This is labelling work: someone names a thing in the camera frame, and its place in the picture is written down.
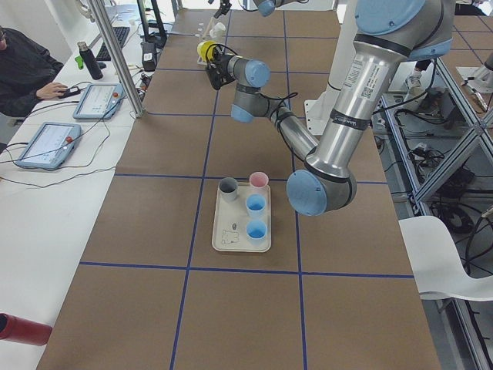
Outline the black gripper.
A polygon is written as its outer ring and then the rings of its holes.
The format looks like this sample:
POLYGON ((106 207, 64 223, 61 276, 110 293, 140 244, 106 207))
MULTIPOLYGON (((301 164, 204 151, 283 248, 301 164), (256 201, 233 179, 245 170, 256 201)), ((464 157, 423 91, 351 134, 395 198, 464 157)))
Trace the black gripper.
POLYGON ((233 54, 213 52, 212 59, 207 61, 206 73, 211 86, 216 91, 235 80, 232 73, 228 70, 228 65, 232 58, 233 54))

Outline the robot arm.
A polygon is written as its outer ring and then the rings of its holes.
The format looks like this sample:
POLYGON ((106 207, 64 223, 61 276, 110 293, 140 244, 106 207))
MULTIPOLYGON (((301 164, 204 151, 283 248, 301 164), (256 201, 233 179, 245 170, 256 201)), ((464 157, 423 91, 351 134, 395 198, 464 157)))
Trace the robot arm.
POLYGON ((305 3, 299 0, 253 0, 254 5, 263 17, 271 15, 277 8, 291 3, 305 3))
POLYGON ((453 1, 355 1, 344 24, 355 28, 355 54, 330 111, 321 138, 313 136, 287 108, 284 99, 261 89, 270 79, 262 61, 233 54, 222 44, 199 44, 214 89, 234 83, 234 120, 268 118, 304 168, 287 181, 290 205, 298 213, 318 216, 346 207, 357 182, 349 162, 378 101, 402 62, 431 59, 451 48, 453 1))

